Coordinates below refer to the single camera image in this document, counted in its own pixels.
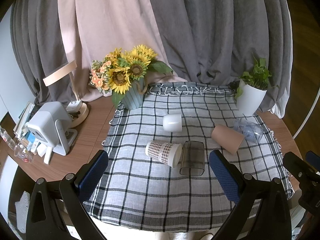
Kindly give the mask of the pink cup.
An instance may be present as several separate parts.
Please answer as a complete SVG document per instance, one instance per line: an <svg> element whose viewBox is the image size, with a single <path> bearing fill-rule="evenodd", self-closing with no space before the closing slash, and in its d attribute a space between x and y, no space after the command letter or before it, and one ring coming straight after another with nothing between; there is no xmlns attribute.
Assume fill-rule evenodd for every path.
<svg viewBox="0 0 320 240"><path fill-rule="evenodd" d="M215 126L211 137L230 154L236 154L245 138L242 133L220 124Z"/></svg>

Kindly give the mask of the clear blue plastic cup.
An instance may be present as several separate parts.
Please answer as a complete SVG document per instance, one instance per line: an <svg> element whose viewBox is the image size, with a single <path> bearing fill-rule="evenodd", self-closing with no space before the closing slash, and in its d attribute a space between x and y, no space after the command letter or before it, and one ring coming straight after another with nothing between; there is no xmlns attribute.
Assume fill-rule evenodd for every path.
<svg viewBox="0 0 320 240"><path fill-rule="evenodd" d="M247 141L259 143L263 136L263 128L259 124L255 124L246 119L236 118L234 120L233 129L244 135Z"/></svg>

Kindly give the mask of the smoky transparent square cup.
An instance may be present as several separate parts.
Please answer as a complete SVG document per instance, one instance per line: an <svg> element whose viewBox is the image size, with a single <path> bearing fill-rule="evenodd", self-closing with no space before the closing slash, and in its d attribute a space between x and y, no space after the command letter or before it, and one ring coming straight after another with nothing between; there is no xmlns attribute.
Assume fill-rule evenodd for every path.
<svg viewBox="0 0 320 240"><path fill-rule="evenodd" d="M199 177L204 173L204 144L186 141L182 147L180 175Z"/></svg>

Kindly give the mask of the white cup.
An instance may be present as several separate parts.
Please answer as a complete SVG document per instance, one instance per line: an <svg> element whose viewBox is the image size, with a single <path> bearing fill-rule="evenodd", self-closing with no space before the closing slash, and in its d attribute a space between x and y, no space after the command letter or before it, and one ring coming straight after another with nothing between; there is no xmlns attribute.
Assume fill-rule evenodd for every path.
<svg viewBox="0 0 320 240"><path fill-rule="evenodd" d="M163 116L163 129L167 132L181 132L182 131L181 113L167 114Z"/></svg>

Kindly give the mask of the clear plastic bottle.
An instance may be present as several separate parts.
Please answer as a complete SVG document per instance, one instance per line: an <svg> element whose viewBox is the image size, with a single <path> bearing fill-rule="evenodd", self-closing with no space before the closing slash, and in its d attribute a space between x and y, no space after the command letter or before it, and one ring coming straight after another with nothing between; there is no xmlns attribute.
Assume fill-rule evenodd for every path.
<svg viewBox="0 0 320 240"><path fill-rule="evenodd" d="M33 155L27 150L27 148L19 141L15 142L9 133L1 127L1 138L14 152L15 157L19 157L25 163L31 163L33 160Z"/></svg>

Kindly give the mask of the white pot green plant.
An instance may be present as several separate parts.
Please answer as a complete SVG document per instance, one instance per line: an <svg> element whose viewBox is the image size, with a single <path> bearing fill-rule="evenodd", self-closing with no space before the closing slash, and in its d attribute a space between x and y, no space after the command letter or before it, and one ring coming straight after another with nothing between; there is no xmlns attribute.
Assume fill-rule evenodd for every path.
<svg viewBox="0 0 320 240"><path fill-rule="evenodd" d="M270 84L272 74L266 66L266 59L257 60L255 57L253 59L252 70L245 71L240 76L240 83L235 94L236 107L245 116L256 112L269 88L279 87Z"/></svg>

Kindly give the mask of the white desktop device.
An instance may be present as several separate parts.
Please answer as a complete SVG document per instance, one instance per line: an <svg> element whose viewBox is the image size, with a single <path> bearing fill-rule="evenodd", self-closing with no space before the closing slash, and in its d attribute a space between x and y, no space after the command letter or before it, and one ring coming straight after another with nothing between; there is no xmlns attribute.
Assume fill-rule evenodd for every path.
<svg viewBox="0 0 320 240"><path fill-rule="evenodd" d="M54 101L45 103L28 121L27 127L54 153L65 156L78 135L77 130L71 128L71 123L62 103Z"/></svg>

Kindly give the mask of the stack of books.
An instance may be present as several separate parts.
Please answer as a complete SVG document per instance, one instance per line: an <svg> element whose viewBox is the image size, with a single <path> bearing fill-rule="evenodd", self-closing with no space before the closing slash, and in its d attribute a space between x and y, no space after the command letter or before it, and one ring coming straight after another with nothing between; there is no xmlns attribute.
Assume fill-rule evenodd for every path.
<svg viewBox="0 0 320 240"><path fill-rule="evenodd" d="M14 135L17 139L20 139L24 133L26 123L32 118L36 111L35 104L28 101L25 109L19 116L18 123L14 127Z"/></svg>

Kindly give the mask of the checkered tablecloth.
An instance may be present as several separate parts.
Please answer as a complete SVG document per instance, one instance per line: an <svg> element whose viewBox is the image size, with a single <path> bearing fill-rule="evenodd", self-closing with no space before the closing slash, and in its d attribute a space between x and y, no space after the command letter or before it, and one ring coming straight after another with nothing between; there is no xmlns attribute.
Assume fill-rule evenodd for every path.
<svg viewBox="0 0 320 240"><path fill-rule="evenodd" d="M233 128L238 120L258 125L262 137L242 141L232 154L212 132L217 125ZM118 107L104 150L106 171L84 207L90 216L113 225L157 232L220 227L234 203L210 168L213 150L254 179L279 178L287 198L294 195L272 130L259 115L241 114L227 87L151 85L139 108Z"/></svg>

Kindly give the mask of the grey curtain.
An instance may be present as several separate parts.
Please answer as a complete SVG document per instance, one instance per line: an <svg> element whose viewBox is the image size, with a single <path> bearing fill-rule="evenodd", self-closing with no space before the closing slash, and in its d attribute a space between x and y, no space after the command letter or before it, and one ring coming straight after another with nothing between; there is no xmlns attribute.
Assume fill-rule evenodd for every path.
<svg viewBox="0 0 320 240"><path fill-rule="evenodd" d="M265 58L271 86L259 109L285 115L292 69L292 25L286 0L184 0L189 30L183 50L191 82L227 85ZM18 66L35 101L68 103L69 78L43 79L68 61L57 0L16 0L10 31Z"/></svg>

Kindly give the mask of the sunflower bouquet in blue vase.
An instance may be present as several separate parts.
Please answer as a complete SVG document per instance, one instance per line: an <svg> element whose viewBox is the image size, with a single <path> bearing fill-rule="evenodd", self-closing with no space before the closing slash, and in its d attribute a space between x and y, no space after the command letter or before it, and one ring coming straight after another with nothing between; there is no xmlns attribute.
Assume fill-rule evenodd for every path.
<svg viewBox="0 0 320 240"><path fill-rule="evenodd" d="M130 51L115 48L103 60L92 61L89 84L101 93L110 92L117 108L131 88L136 87L139 94L145 94L149 72L172 74L173 70L144 44L134 46Z"/></svg>

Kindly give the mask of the pink curtain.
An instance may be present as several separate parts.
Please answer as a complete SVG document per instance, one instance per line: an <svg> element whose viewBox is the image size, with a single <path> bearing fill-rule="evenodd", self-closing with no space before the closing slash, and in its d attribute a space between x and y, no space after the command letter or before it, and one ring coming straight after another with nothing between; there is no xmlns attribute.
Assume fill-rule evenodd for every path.
<svg viewBox="0 0 320 240"><path fill-rule="evenodd" d="M101 96L89 84L93 60L115 48L129 50L144 44L152 48L172 74L148 74L148 81L190 80L184 34L188 16L184 0L57 0L62 41L68 61L75 61L75 87L84 101Z"/></svg>

